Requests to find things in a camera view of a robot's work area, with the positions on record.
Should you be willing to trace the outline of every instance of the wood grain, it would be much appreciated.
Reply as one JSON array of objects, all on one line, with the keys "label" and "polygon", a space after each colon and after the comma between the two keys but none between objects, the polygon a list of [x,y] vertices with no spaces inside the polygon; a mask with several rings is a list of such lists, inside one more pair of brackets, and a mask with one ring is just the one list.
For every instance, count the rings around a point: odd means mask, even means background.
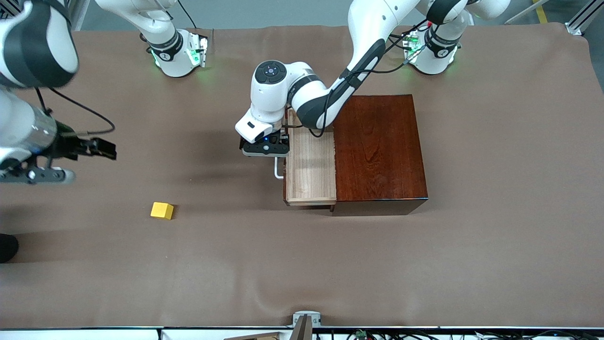
[{"label": "wood grain", "polygon": [[427,199],[411,95],[353,96],[333,130],[338,202]]},{"label": "wood grain", "polygon": [[[299,125],[293,110],[288,125]],[[333,129],[322,138],[308,129],[289,129],[290,152],[285,160],[284,200],[289,206],[333,205],[336,202]]]}]

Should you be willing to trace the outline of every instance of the cable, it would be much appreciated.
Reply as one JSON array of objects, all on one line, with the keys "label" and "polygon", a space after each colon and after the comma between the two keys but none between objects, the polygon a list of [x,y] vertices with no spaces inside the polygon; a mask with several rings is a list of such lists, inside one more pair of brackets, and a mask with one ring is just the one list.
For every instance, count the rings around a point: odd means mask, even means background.
[{"label": "cable", "polygon": [[553,333],[554,336],[564,336],[573,338],[574,340],[586,340],[585,336],[578,336],[572,333],[568,333],[561,330],[546,330],[542,333],[533,336],[523,336],[523,335],[501,335],[497,333],[486,332],[483,335],[489,335],[491,338],[483,338],[483,340],[534,340],[540,336],[547,335],[549,333]]},{"label": "cable", "polygon": [[[142,32],[141,32],[141,33],[138,35],[138,37],[139,37],[139,38],[140,38],[142,41],[146,42],[147,44],[149,43],[149,42],[147,41],[147,38],[145,38],[145,36],[143,35],[143,33],[142,33]],[[151,54],[151,45],[147,46],[147,48],[145,49],[145,52],[147,52],[147,53]]]},{"label": "cable", "polygon": [[417,25],[415,25],[415,26],[411,27],[409,30],[404,31],[404,32],[403,32],[403,33],[401,33],[400,35],[399,35],[399,34],[389,34],[388,36],[389,36],[389,37],[391,37],[391,38],[398,38],[397,42],[399,42],[399,41],[401,41],[401,40],[402,40],[402,38],[404,38],[406,35],[408,35],[409,33],[413,32],[413,31],[415,31],[415,30],[417,30],[417,31],[419,31],[419,32],[423,32],[423,31],[427,30],[428,28],[426,28],[426,29],[424,29],[424,30],[420,30],[420,29],[419,29],[419,27],[420,27],[421,25],[425,24],[427,21],[428,21],[427,19],[424,19],[422,22],[420,22],[419,24],[417,24]]},{"label": "cable", "polygon": [[400,34],[400,36],[398,37],[398,39],[396,39],[396,42],[394,45],[390,45],[386,51],[384,52],[384,54],[388,53],[388,51],[390,51],[396,44],[398,44],[401,40],[403,40],[405,38],[405,36],[407,36],[409,33],[413,32],[414,30],[418,29],[421,25],[425,24],[428,20],[424,19],[422,22],[420,22],[419,24],[411,27],[410,30],[405,31],[403,33]]},{"label": "cable", "polygon": [[99,130],[99,131],[84,131],[84,132],[71,132],[71,133],[67,133],[67,134],[63,134],[63,136],[90,136],[90,135],[100,135],[100,134],[108,134],[108,133],[112,133],[115,131],[115,124],[113,124],[113,122],[111,122],[109,119],[107,119],[105,116],[103,116],[102,114],[94,111],[93,109],[82,105],[81,103],[76,102],[75,100],[73,100],[72,98],[69,98],[68,96],[62,94],[61,92],[58,92],[57,90],[55,90],[54,88],[49,87],[49,90],[51,90],[52,92],[54,92],[55,94],[57,94],[59,97],[71,102],[72,104],[75,104],[81,108],[83,108],[84,110],[92,113],[93,115],[101,118],[102,120],[104,120],[105,122],[107,122],[107,124],[109,124],[111,127],[109,129],[105,129],[105,130]]},{"label": "cable", "polygon": [[[289,111],[289,109],[292,109],[293,107],[290,104],[287,104],[285,106],[285,112]],[[299,129],[299,128],[303,128],[304,125],[282,125],[282,128],[289,128],[289,129]]]},{"label": "cable", "polygon": [[400,46],[398,44],[395,44],[394,41],[392,40],[392,37],[388,37],[388,40],[395,45],[396,47],[400,48],[401,50],[405,50],[405,51],[411,51],[411,47],[406,47],[406,46]]},{"label": "cable", "polygon": [[432,37],[430,38],[429,41],[427,41],[422,47],[420,47],[417,51],[415,51],[414,53],[412,53],[411,55],[409,55],[405,60],[403,60],[403,62],[396,68],[393,68],[392,70],[388,70],[388,71],[376,71],[376,70],[359,70],[359,71],[355,71],[355,72],[351,72],[349,75],[351,74],[357,74],[357,73],[377,73],[377,74],[385,74],[385,73],[392,73],[395,71],[398,71],[400,68],[402,68],[403,66],[407,65],[408,63],[411,62],[411,60],[413,60],[413,58],[415,58],[421,51],[423,51],[426,46],[428,46],[428,44],[434,39],[434,36],[436,35],[436,32],[439,30],[440,26],[437,26],[436,29],[434,30],[434,33],[432,34]]},{"label": "cable", "polygon": [[323,134],[325,133],[325,129],[327,128],[327,110],[329,109],[329,99],[331,99],[332,94],[335,92],[335,88],[332,88],[331,90],[329,90],[329,93],[327,93],[327,98],[325,98],[325,105],[323,106],[323,127],[321,128],[321,132],[319,132],[319,134],[315,134],[314,131],[312,131],[312,129],[308,129],[308,131],[310,131],[310,134],[315,137],[315,138],[321,138],[323,136]]},{"label": "cable", "polygon": [[434,336],[431,336],[431,335],[429,335],[426,332],[421,331],[421,330],[411,330],[411,329],[409,329],[409,330],[406,330],[406,332],[408,332],[410,334],[417,334],[419,336],[423,336],[423,337],[428,338],[430,340],[439,340],[438,338],[436,338]]},{"label": "cable", "polygon": [[50,116],[50,112],[52,112],[52,110],[48,109],[46,107],[46,104],[44,104],[44,98],[42,98],[42,93],[40,92],[40,89],[38,87],[36,87],[35,89],[36,89],[36,94],[38,95],[38,100],[40,100],[40,106],[42,107],[44,114],[46,114],[47,116]]},{"label": "cable", "polygon": [[381,336],[384,340],[388,340],[388,338],[386,338],[386,336],[388,336],[387,334],[384,334],[382,332],[376,332],[377,335]]},{"label": "cable", "polygon": [[189,13],[185,9],[185,7],[182,5],[181,0],[178,0],[178,4],[181,6],[181,8],[185,12],[185,14],[189,17],[189,20],[191,20],[191,23],[193,24],[193,28],[199,28],[199,27],[197,27],[197,25],[195,24],[195,21],[193,21],[193,18],[191,18],[191,16],[189,15]]}]

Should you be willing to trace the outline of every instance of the yellow block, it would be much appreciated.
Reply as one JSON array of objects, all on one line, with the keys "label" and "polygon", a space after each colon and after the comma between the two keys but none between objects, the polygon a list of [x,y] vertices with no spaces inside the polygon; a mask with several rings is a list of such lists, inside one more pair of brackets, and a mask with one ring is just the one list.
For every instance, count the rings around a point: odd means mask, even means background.
[{"label": "yellow block", "polygon": [[153,202],[151,209],[151,217],[159,218],[160,220],[171,220],[174,206],[168,203]]}]

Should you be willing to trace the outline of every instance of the dark wooden box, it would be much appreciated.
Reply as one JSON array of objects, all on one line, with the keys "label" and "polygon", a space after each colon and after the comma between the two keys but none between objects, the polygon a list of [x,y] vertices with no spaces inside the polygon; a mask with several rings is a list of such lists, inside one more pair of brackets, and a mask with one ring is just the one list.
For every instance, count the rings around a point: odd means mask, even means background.
[{"label": "dark wooden box", "polygon": [[[295,116],[290,115],[295,124]],[[428,199],[413,97],[353,96],[321,139],[292,129],[284,200],[334,215],[406,215]]]}]

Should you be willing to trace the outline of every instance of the robotic arm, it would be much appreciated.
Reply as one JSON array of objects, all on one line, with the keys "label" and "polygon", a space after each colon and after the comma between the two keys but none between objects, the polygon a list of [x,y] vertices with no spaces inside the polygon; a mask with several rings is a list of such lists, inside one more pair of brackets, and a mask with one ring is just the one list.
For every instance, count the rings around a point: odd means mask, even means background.
[{"label": "robotic arm", "polygon": [[[83,140],[47,112],[15,96],[12,88],[62,87],[78,70],[64,0],[26,0],[23,12],[0,21],[0,183],[69,183],[73,172],[52,159],[102,155],[115,145]],[[39,156],[48,159],[37,166]]]},{"label": "robotic arm", "polygon": [[[237,132],[249,143],[245,145],[244,153],[270,157],[287,154],[286,150],[277,154],[273,152],[276,150],[267,153],[254,147],[281,129],[287,103],[296,111],[304,127],[323,129],[329,126],[348,98],[362,85],[369,71],[381,60],[390,33],[419,2],[354,0],[348,13],[354,48],[352,60],[329,88],[305,63],[285,65],[270,60],[260,64],[252,78],[251,107],[236,124]],[[448,6],[432,15],[433,20],[444,24],[456,18],[465,5],[465,0],[449,1]]]},{"label": "robotic arm", "polygon": [[177,30],[166,10],[177,0],[96,0],[104,10],[119,15],[143,34],[155,63],[170,77],[183,77],[205,66],[208,40]]},{"label": "robotic arm", "polygon": [[[408,58],[420,71],[435,74],[452,62],[459,37],[469,22],[470,14],[465,6],[505,9],[508,3],[509,0],[353,0],[348,13],[353,56],[330,87],[304,62],[283,64],[269,60],[256,68],[251,106],[235,125],[242,137],[243,153],[267,157],[287,155],[289,147],[281,143],[280,133],[287,104],[296,111],[304,127],[329,126],[381,60],[391,32],[414,7],[425,9],[432,27],[422,37],[423,47],[413,48]],[[440,26],[442,29],[436,34],[435,27]]]}]

